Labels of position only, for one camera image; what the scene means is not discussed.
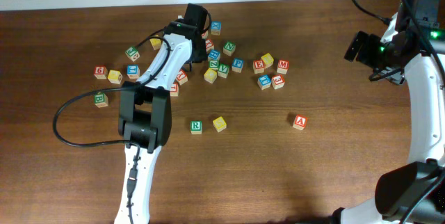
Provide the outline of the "green R wooden block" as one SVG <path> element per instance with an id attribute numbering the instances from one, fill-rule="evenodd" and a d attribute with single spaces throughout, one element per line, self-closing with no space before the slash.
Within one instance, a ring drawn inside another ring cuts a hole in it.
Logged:
<path id="1" fill-rule="evenodd" d="M 191 121 L 191 133 L 201 134 L 202 133 L 202 122 L 201 121 Z"/>

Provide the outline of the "yellow S wooden block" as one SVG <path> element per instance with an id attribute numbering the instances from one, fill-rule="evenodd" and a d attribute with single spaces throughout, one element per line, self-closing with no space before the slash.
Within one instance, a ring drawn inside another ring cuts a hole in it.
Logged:
<path id="1" fill-rule="evenodd" d="M 227 123 L 225 122 L 222 116 L 213 120 L 213 126 L 217 132 L 221 132 L 222 130 L 227 128 Z"/>

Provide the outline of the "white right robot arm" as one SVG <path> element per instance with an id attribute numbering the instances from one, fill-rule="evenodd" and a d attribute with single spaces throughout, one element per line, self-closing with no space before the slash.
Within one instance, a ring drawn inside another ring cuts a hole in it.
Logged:
<path id="1" fill-rule="evenodd" d="M 330 223 L 444 222 L 444 30 L 437 22 L 439 0 L 407 0 L 385 34 L 357 32 L 344 58 L 372 68 L 410 92 L 412 139 L 407 165 L 380 177 L 374 196 L 356 207 L 339 208 Z"/>

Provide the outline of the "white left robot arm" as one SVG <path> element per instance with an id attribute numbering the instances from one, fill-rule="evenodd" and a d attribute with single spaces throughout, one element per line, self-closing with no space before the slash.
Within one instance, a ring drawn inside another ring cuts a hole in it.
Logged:
<path id="1" fill-rule="evenodd" d="M 144 74 L 122 85 L 118 132 L 126 142 L 126 166 L 115 223 L 149 222 L 154 168 L 172 129 L 170 88 L 184 64 L 206 59 L 202 34 L 210 23 L 204 7 L 188 4 L 184 18 L 164 28 L 161 47 Z"/>

